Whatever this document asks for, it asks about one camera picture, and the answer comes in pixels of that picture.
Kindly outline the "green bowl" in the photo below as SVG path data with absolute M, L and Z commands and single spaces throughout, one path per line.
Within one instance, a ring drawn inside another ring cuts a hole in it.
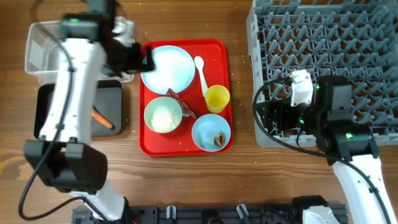
M 178 118 L 179 118 L 179 121 L 178 121 L 178 126 L 179 126 L 179 124 L 182 121 L 182 109 L 176 100 L 174 100 L 171 97 L 167 97 L 167 96 L 161 96 L 161 97 L 155 98 L 146 106 L 146 108 L 144 110 L 144 121 L 145 121 L 146 125 L 152 131 L 154 131 L 152 129 L 152 127 L 150 126 L 150 116 L 153 113 L 153 111 L 160 106 L 166 106 L 166 107 L 169 107 L 169 108 L 177 111 Z

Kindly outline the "white rice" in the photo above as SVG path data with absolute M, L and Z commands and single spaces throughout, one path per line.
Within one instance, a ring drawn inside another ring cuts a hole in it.
M 150 126 L 155 132 L 168 133 L 178 126 L 178 114 L 166 106 L 156 108 L 150 116 Z

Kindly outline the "red snack wrapper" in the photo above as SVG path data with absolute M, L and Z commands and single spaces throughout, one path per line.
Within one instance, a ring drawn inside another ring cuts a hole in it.
M 176 100 L 178 102 L 178 104 L 180 105 L 181 109 L 182 109 L 182 114 L 184 117 L 192 117 L 192 118 L 197 118 L 196 115 L 194 114 L 194 112 L 189 108 L 189 106 L 180 99 L 180 97 L 176 94 L 176 92 L 173 91 L 173 89 L 169 88 L 167 90 L 166 95 L 168 97 L 173 98 L 174 100 Z

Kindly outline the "orange carrot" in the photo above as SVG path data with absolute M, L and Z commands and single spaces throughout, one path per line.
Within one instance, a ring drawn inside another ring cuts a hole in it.
M 104 127 L 108 129 L 114 129 L 114 125 L 108 121 L 96 108 L 91 110 L 91 117 Z

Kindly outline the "yellow plastic cup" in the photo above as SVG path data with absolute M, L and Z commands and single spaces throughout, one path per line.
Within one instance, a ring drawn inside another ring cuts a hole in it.
M 205 102 L 211 113 L 221 113 L 229 101 L 229 90 L 222 85 L 213 85 L 209 87 L 205 94 Z

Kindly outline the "brown food scrap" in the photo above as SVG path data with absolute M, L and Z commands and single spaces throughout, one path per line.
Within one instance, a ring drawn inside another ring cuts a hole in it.
M 218 147 L 223 147 L 226 141 L 226 136 L 223 133 L 217 134 L 214 137 L 214 144 Z

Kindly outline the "light blue bowl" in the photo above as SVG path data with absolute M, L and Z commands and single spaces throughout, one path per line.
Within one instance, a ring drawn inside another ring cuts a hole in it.
M 214 137 L 223 133 L 226 141 L 223 147 L 214 144 Z M 205 114 L 199 117 L 192 127 L 192 139 L 197 147 L 205 152 L 218 152 L 226 149 L 230 140 L 232 140 L 232 130 L 222 116 L 217 114 Z

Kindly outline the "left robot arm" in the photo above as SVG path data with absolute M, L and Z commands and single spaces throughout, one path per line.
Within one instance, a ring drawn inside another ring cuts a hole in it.
M 106 156 L 92 148 L 91 112 L 100 75 L 151 72 L 150 47 L 124 45 L 115 33 L 116 1 L 88 1 L 85 12 L 65 14 L 52 40 L 62 51 L 52 104 L 37 140 L 24 156 L 48 187 L 81 200 L 99 223 L 137 223 L 126 197 L 107 181 Z

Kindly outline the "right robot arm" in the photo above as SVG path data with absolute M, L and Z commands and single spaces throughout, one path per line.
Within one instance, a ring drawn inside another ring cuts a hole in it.
M 309 84 L 310 99 L 288 105 L 285 100 L 253 100 L 253 114 L 260 130 L 289 149 L 323 157 L 337 176 L 355 223 L 396 223 L 381 169 L 379 148 L 369 126 L 353 121 L 351 84 L 345 77 L 321 76 Z M 317 151 L 287 144 L 271 135 L 299 128 L 316 138 Z

